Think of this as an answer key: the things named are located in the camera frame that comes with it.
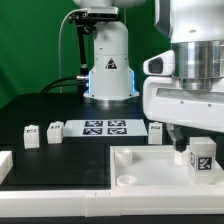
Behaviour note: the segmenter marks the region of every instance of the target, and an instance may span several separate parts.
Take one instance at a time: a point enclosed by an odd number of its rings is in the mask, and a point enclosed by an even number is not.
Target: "white robot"
[[[155,0],[171,50],[144,63],[146,117],[224,132],[224,1]]]
[[[94,16],[117,15],[115,7],[134,7],[145,0],[74,0]],[[126,105],[139,93],[128,62],[128,30],[121,22],[98,22],[94,31],[94,67],[85,101],[102,106]]]

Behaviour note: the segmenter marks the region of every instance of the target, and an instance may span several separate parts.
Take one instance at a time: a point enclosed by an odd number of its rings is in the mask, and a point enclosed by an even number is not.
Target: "warning label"
[[[110,61],[108,62],[106,69],[117,69],[117,66],[116,66],[113,58],[111,58]]]

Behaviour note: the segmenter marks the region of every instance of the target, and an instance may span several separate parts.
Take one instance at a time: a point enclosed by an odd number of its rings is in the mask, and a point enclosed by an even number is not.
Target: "white block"
[[[190,138],[189,176],[195,184],[215,183],[216,143],[209,137]]]
[[[48,144],[61,144],[63,139],[64,123],[57,121],[51,123],[47,130]]]
[[[159,122],[149,124],[148,144],[162,145],[163,143],[163,125]]]
[[[11,151],[0,152],[0,184],[7,176],[12,166],[13,166],[12,152]]]
[[[35,125],[25,127],[23,138],[25,149],[39,148],[40,147],[39,127]]]

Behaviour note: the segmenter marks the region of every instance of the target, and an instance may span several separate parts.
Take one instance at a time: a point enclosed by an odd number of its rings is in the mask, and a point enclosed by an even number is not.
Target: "blue light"
[[[88,89],[88,94],[91,93],[91,71],[89,72],[89,89]]]
[[[134,73],[134,71],[132,71],[132,92],[133,92],[133,93],[138,92],[138,91],[135,89],[135,73]]]

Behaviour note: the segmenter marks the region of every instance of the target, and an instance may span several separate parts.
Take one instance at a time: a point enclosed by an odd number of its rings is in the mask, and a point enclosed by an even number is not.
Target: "green wall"
[[[0,107],[20,94],[40,92],[58,78],[58,33],[65,15],[75,8],[72,0],[0,0]],[[136,71],[140,91],[143,61],[169,49],[169,40],[153,27],[153,20],[153,0],[127,9],[130,67]],[[86,43],[91,68],[92,38],[86,37]],[[79,74],[73,25],[65,26],[62,58],[63,77]]]

